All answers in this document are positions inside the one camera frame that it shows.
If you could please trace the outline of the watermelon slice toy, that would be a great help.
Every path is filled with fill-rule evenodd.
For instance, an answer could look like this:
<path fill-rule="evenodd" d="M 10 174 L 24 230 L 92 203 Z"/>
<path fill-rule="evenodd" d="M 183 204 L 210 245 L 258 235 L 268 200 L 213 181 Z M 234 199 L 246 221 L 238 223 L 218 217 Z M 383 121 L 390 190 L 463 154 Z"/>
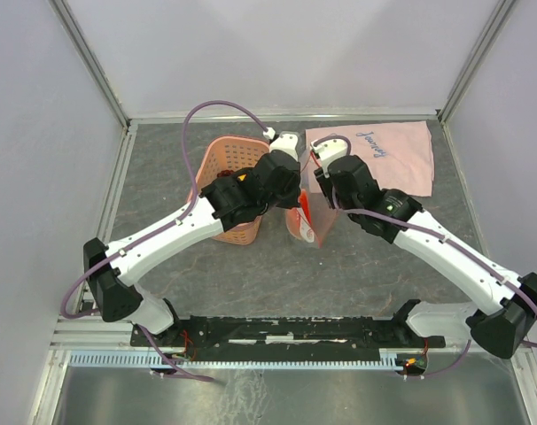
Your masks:
<path fill-rule="evenodd" d="M 285 223 L 289 233 L 304 243 L 315 243 L 315 231 L 312 227 L 307 191 L 302 189 L 299 207 L 285 211 Z"/>

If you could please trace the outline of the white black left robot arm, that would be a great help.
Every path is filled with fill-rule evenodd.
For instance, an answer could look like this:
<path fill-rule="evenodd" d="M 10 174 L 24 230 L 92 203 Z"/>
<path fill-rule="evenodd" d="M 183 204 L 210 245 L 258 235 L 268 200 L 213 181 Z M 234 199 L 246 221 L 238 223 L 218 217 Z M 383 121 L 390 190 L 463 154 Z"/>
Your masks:
<path fill-rule="evenodd" d="M 173 307 L 140 287 L 140 279 L 192 245 L 255 221 L 274 207 L 293 208 L 300 196 L 300 163 L 275 150 L 252 167 L 221 176 L 193 193 L 191 201 L 151 226 L 104 244 L 83 245 L 86 280 L 105 322 L 127 320 L 160 344 L 181 335 Z"/>

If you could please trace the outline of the clear zip top bag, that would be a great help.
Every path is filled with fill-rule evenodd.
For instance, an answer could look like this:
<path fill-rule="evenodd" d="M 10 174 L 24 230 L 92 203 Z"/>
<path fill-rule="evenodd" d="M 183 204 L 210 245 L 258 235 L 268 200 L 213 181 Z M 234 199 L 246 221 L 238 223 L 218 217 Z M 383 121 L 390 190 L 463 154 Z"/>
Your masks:
<path fill-rule="evenodd" d="M 304 243 L 289 234 L 299 244 L 310 248 L 321 248 L 338 217 L 338 212 L 329 207 L 323 193 L 319 190 L 315 182 L 315 170 L 316 163 L 311 153 L 305 151 L 300 157 L 300 187 L 307 191 L 315 243 Z"/>

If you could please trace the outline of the pink plastic perforated basket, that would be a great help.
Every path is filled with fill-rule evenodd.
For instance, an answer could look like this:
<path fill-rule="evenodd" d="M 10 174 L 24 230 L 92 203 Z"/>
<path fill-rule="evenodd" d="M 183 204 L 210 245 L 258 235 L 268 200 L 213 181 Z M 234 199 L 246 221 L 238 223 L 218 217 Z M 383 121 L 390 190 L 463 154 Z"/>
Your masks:
<path fill-rule="evenodd" d="M 269 146 L 258 139 L 236 135 L 218 137 L 208 145 L 197 171 L 195 180 L 198 193 L 212 183 L 221 171 L 236 172 L 242 168 L 253 167 L 260 157 L 268 152 Z M 248 245 L 255 240 L 260 225 L 261 216 L 258 216 L 254 221 L 237 225 L 232 230 L 213 236 L 213 239 L 235 245 Z"/>

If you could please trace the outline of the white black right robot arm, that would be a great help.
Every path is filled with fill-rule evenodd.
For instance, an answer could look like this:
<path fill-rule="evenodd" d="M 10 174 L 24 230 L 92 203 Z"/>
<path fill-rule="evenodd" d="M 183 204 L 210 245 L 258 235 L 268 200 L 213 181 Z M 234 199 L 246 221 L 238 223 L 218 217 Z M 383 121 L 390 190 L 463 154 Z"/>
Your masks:
<path fill-rule="evenodd" d="M 395 342 L 411 346 L 423 336 L 470 337 L 500 359 L 526 344 L 537 321 L 537 274 L 520 275 L 497 265 L 444 228 L 412 196 L 380 189 L 355 155 L 317 155 L 315 172 L 330 207 L 366 233 L 407 251 L 433 267 L 469 299 L 466 304 L 423 301 L 393 322 Z"/>

